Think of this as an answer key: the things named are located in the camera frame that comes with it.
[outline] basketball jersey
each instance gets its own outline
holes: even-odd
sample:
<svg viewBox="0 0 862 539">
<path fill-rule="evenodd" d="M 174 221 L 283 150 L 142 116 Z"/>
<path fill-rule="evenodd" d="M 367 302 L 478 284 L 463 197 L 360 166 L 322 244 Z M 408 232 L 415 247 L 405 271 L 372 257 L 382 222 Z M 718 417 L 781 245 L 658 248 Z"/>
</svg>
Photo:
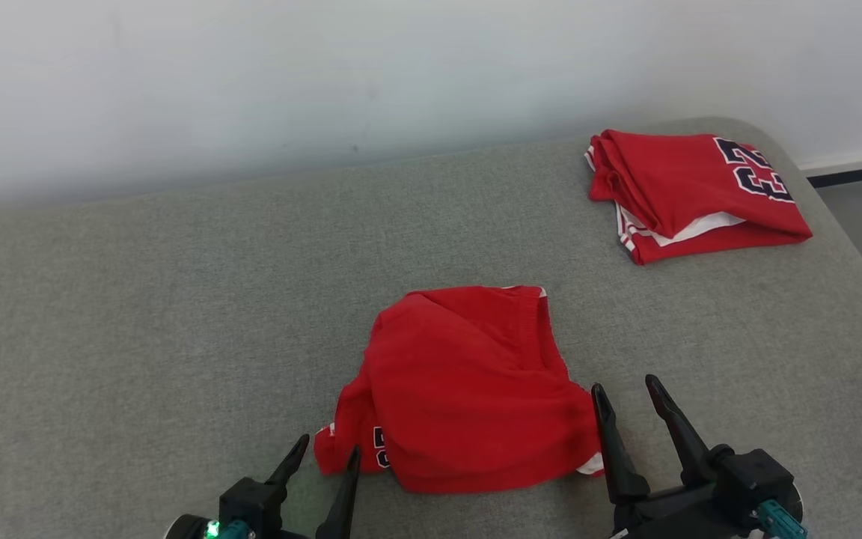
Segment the basketball jersey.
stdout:
<svg viewBox="0 0 862 539">
<path fill-rule="evenodd" d="M 530 487 L 602 471 L 594 402 L 568 377 L 541 287 L 407 294 L 374 321 L 358 376 L 315 436 L 322 473 L 394 470 L 415 492 Z"/>
<path fill-rule="evenodd" d="M 590 198 L 615 202 L 618 237 L 637 264 L 812 236 L 783 178 L 749 144 L 606 130 L 585 157 Z"/>
</svg>

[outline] white trim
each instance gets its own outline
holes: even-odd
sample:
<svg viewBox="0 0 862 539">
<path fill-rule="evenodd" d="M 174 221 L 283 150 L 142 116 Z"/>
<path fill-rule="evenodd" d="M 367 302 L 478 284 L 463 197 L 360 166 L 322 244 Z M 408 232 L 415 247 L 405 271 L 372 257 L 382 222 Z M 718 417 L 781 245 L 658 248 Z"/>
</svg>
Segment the white trim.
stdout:
<svg viewBox="0 0 862 539">
<path fill-rule="evenodd" d="M 740 219 L 739 217 L 735 217 L 726 212 L 712 213 L 711 215 L 705 215 L 704 217 L 694 219 L 694 221 L 691 221 L 690 225 L 685 226 L 680 230 L 680 232 L 677 232 L 673 238 L 666 238 L 657 232 L 647 229 L 640 219 L 637 219 L 634 214 L 627 211 L 625 208 L 620 206 L 620 204 L 615 202 L 614 205 L 617 206 L 617 226 L 620 242 L 623 243 L 628 250 L 634 250 L 634 242 L 632 239 L 634 234 L 651 236 L 651 238 L 657 242 L 657 246 L 664 248 L 664 246 L 669 246 L 671 243 L 678 243 L 691 238 L 697 238 L 697 236 L 704 232 L 709 232 L 715 228 L 739 225 L 744 221 L 744 219 Z"/>
<path fill-rule="evenodd" d="M 842 156 L 827 156 L 810 161 L 798 163 L 797 167 L 804 172 L 804 175 L 848 173 L 848 171 L 858 171 L 862 169 L 862 151 L 861 153 L 847 153 Z"/>
<path fill-rule="evenodd" d="M 517 287 L 522 287 L 522 286 L 524 286 L 524 285 L 513 285 L 513 286 L 509 286 L 509 287 L 501 287 L 501 290 L 516 289 Z M 540 294 L 538 294 L 538 296 L 537 296 L 537 297 L 547 297 L 547 296 L 548 296 L 548 291 L 547 291 L 547 290 L 544 290 L 544 287 L 539 287 L 539 288 L 541 289 L 541 293 L 540 293 Z"/>
<path fill-rule="evenodd" d="M 588 146 L 587 151 L 584 152 L 584 160 L 587 161 L 587 166 L 591 167 L 592 171 L 596 171 L 594 168 L 594 146 Z"/>
<path fill-rule="evenodd" d="M 605 458 L 600 453 L 595 453 L 594 457 L 591 457 L 591 460 L 588 460 L 587 463 L 584 463 L 584 465 L 578 468 L 578 471 L 581 472 L 581 474 L 592 475 L 598 473 L 604 468 Z"/>
</svg>

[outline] red jersey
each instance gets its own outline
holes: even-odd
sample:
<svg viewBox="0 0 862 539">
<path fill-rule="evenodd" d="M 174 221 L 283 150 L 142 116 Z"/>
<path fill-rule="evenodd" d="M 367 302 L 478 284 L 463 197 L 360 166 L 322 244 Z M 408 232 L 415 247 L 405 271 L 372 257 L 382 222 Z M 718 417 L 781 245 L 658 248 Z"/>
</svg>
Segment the red jersey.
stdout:
<svg viewBox="0 0 862 539">
<path fill-rule="evenodd" d="M 407 294 L 374 321 L 361 371 L 315 436 L 325 474 L 355 446 L 416 492 L 530 487 L 603 468 L 594 402 L 568 378 L 541 287 Z"/>
<path fill-rule="evenodd" d="M 590 198 L 615 202 L 620 242 L 638 264 L 813 235 L 780 175 L 749 144 L 606 130 L 585 157 L 595 171 Z"/>
</svg>

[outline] gray upholstered surface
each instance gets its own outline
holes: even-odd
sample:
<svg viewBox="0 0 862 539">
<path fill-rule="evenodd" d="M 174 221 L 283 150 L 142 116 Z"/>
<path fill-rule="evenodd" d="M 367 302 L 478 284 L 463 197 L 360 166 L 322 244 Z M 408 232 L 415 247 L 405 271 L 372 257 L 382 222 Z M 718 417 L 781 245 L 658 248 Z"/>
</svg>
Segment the gray upholstered surface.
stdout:
<svg viewBox="0 0 862 539">
<path fill-rule="evenodd" d="M 815 537 L 862 537 L 862 259 L 786 154 L 814 238 L 634 266 L 585 197 L 585 137 L 0 217 L 0 537 L 157 537 L 331 420 L 406 291 L 536 284 L 572 378 L 602 382 L 653 487 L 673 447 L 644 374 L 709 444 L 797 475 Z M 309 454 L 284 518 L 337 487 Z M 357 537 L 604 537 L 603 481 L 475 496 L 363 478 Z"/>
</svg>

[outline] green led light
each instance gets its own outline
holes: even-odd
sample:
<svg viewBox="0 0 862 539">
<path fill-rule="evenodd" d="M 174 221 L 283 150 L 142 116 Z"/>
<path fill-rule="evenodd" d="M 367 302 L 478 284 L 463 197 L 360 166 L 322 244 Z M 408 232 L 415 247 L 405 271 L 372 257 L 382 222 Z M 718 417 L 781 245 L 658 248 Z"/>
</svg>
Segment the green led light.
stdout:
<svg viewBox="0 0 862 539">
<path fill-rule="evenodd" d="M 218 521 L 213 520 L 208 523 L 208 530 L 205 532 L 205 539 L 215 539 L 218 537 Z"/>
</svg>

